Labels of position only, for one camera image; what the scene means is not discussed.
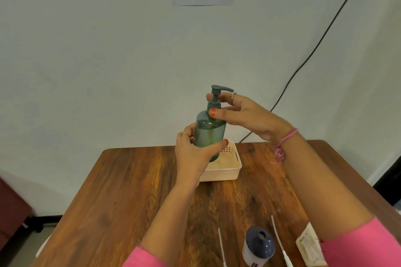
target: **storage basket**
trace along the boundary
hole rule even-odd
[[[237,148],[233,142],[228,141],[227,147],[220,152],[214,162],[208,164],[199,181],[236,180],[241,168],[242,163]]]

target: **pump nozzle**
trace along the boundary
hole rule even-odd
[[[210,109],[213,109],[213,108],[220,109],[220,108],[221,108],[220,100],[218,100],[218,96],[221,94],[221,91],[234,92],[234,90],[231,89],[231,88],[213,85],[213,86],[212,86],[213,99],[211,99],[211,100],[208,102],[208,104],[207,104],[207,111],[206,111],[206,113],[207,113],[208,115],[209,115],[209,110],[210,110]]]

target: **electric cord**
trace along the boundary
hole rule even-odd
[[[322,38],[320,38],[318,44],[316,45],[316,47],[313,49],[313,51],[309,54],[308,58],[298,67],[298,69],[293,73],[293,75],[291,76],[291,78],[288,80],[286,86],[284,87],[283,92],[281,92],[280,97],[278,98],[278,100],[275,102],[273,108],[271,108],[270,112],[272,112],[274,110],[274,108],[277,106],[278,102],[280,101],[281,97],[283,97],[284,92],[287,90],[287,87],[289,85],[289,83],[292,81],[292,79],[294,78],[294,76],[298,73],[298,71],[305,65],[305,63],[309,60],[309,58],[312,57],[313,53],[315,53],[316,49],[320,46],[320,43],[322,42],[323,38],[326,36],[328,30],[330,29],[330,27],[332,26],[333,22],[336,20],[338,14],[341,12],[341,10],[343,9],[343,7],[345,6],[345,4],[347,3],[348,0],[345,0],[343,2],[343,4],[341,5],[340,9],[337,11],[337,14],[334,16],[333,20],[330,22],[328,28],[326,29],[326,31],[324,32]],[[241,139],[239,142],[242,143],[249,135],[251,135],[252,132],[248,133],[243,139]]]

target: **pink string bracelet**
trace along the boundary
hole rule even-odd
[[[274,157],[276,158],[276,161],[281,162],[286,155],[284,154],[283,150],[281,150],[280,146],[285,142],[288,138],[293,136],[295,133],[298,132],[297,128],[292,128],[284,137],[279,141],[279,143],[274,147]]]

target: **pink sleeve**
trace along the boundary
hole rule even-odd
[[[142,248],[135,247],[122,267],[166,267],[166,265],[154,255]]]
[[[376,217],[320,246],[330,267],[401,266],[401,246]]]

